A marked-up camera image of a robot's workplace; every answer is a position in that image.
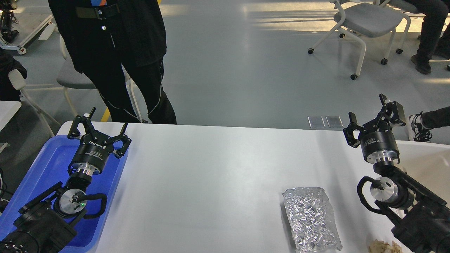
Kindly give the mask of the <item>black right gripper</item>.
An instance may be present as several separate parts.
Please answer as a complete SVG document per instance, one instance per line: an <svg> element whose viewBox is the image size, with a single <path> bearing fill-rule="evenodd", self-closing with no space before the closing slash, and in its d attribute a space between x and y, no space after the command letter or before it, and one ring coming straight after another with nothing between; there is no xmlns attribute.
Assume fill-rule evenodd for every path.
<svg viewBox="0 0 450 253"><path fill-rule="evenodd" d="M375 123L358 125L356 115L349 112L350 123L343 129L347 144L353 148L360 145L364 160L371 164L392 161L400 157L392 129L406 125L403 106L396 101L390 101L382 93L379 94L379 98L382 108L375 118ZM358 139L355 138L355 130L360 132Z"/></svg>

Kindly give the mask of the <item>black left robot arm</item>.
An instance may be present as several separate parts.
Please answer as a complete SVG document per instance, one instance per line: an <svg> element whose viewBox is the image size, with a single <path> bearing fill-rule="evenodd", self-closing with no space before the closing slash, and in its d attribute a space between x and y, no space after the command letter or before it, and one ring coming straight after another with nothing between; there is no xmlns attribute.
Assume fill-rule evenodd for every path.
<svg viewBox="0 0 450 253"><path fill-rule="evenodd" d="M2 253L58 253L73 241L90 247L106 219L131 144L77 115L67 139L51 138L1 216Z"/></svg>

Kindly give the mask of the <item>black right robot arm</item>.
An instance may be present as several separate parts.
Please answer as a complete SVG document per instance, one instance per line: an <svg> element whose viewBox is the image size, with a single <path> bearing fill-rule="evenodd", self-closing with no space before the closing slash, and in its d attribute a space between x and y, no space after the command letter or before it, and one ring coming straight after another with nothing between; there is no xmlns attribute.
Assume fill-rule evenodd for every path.
<svg viewBox="0 0 450 253"><path fill-rule="evenodd" d="M362 205L386 216L393 224L392 234L414 253L448 253L450 221L447 202L402 171L392 128L406 124L403 107L379 95L381 111L376 118L358 125L349 113L350 123L343 133L347 144L361 147L365 162L373 165L379 178L363 177L357 185Z"/></svg>

